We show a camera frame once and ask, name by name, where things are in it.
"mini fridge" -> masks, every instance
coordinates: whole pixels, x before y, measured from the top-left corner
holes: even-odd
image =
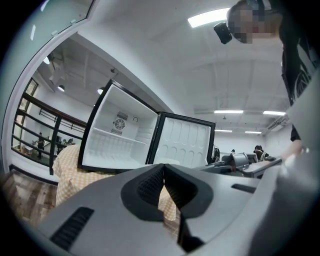
[[[78,168],[121,173],[171,163],[195,168],[212,157],[215,123],[157,112],[110,80],[86,125]]]

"black shirt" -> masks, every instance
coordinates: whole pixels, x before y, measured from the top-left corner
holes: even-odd
[[[283,15],[279,37],[283,43],[282,78],[292,106],[311,81],[319,66],[319,56],[309,44],[304,31],[288,13]],[[293,126],[291,140],[299,139]]]
[[[38,147],[42,147],[45,144],[45,140],[41,137],[38,139]]]

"fluorescent light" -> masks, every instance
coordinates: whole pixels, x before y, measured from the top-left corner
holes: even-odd
[[[30,35],[31,41],[34,40],[35,32],[36,32],[36,25],[33,25],[31,30],[31,35]]]
[[[274,115],[274,116],[284,116],[286,112],[278,112],[278,111],[264,111],[264,115]]]
[[[232,130],[214,130],[215,132],[232,133]]]
[[[104,87],[99,88],[99,89],[98,89],[98,94],[101,95],[103,91],[104,91]]]
[[[41,12],[44,11],[48,2],[49,2],[49,0],[45,0],[44,3],[41,5],[41,7],[40,7]]]
[[[65,87],[63,85],[59,85],[58,86],[58,89],[61,91],[61,92],[64,92],[65,91]]]
[[[261,134],[261,131],[246,131],[246,134]]]
[[[44,60],[43,60],[43,62],[45,63],[45,64],[50,64],[50,60],[49,60],[49,58],[48,57],[45,57],[44,58]]]
[[[243,110],[215,110],[215,114],[242,114]]]
[[[227,12],[230,8],[218,9],[208,11],[197,16],[188,18],[188,22],[190,23],[191,27],[196,28],[198,26],[208,24],[211,22],[218,22],[227,19]]]

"ceiling light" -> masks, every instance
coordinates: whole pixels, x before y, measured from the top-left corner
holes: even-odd
[[[50,64],[50,60],[49,60],[49,58],[48,57],[45,57],[44,58],[44,60],[43,60],[43,62],[45,63],[45,64]]]
[[[243,110],[215,110],[215,114],[242,114]]]
[[[230,8],[218,9],[208,11],[197,16],[188,18],[188,22],[190,23],[191,27],[196,28],[198,26],[208,24],[211,22],[218,22],[227,19],[227,12]]]
[[[246,134],[261,134],[261,131],[246,131]]]
[[[232,133],[232,130],[214,130],[215,132]]]
[[[63,85],[59,85],[58,86],[58,89],[61,91],[61,92],[64,92],[65,91],[65,87]]]
[[[278,112],[278,111],[264,111],[264,115],[273,115],[273,116],[284,116],[286,112]]]
[[[104,91],[104,87],[99,88],[99,89],[98,89],[98,94],[101,95],[103,91]]]

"white wall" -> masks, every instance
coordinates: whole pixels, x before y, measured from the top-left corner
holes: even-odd
[[[78,34],[79,43],[114,65],[125,76],[152,96],[164,109],[193,116],[193,107],[181,79],[163,50],[148,40],[125,16],[102,24],[88,24]]]
[[[281,130],[270,132],[265,137],[265,150],[271,156],[280,156],[291,145],[292,125],[287,125]]]
[[[83,104],[80,101],[77,101],[71,97],[68,97],[66,95],[64,95],[62,92],[51,92],[48,90],[48,87],[43,85],[43,83],[40,83],[38,80],[37,82],[39,83],[39,86],[35,92],[35,98],[37,98],[38,100],[48,104],[49,106],[64,112],[65,114],[68,114],[69,116],[72,116],[74,118],[77,118],[79,120],[82,120],[84,122],[88,122],[88,119],[91,115],[91,112],[93,110],[93,107],[90,107],[88,105]],[[32,103],[29,105],[28,108],[28,114],[30,114],[31,116],[37,118],[38,120],[54,127],[55,126],[55,122],[53,120],[48,119],[47,117],[43,116],[43,115],[39,115],[40,113],[40,108],[33,105]],[[47,128],[44,125],[41,125],[37,122],[35,122],[34,120],[32,120],[31,118],[26,117],[25,121],[24,121],[24,126],[32,131],[34,131],[35,133],[40,133],[42,132],[42,136],[47,137],[47,136],[52,136],[52,129]],[[74,129],[70,129],[66,126],[60,125],[59,127],[60,130],[65,131],[67,133],[70,133],[72,135],[81,137],[83,136],[83,133],[80,131],[76,131]],[[68,141],[68,139],[70,139],[69,136],[64,135],[62,133],[59,133],[58,136],[60,136],[62,139],[66,139]],[[21,138],[28,142],[28,143],[32,143],[32,141],[37,141],[38,137],[22,131],[22,136]],[[74,138],[73,142],[76,144],[80,144],[81,141],[79,139]]]
[[[256,145],[265,148],[265,138],[255,134],[216,132],[214,145],[219,148],[221,156],[231,154],[231,150],[235,153],[253,153]]]

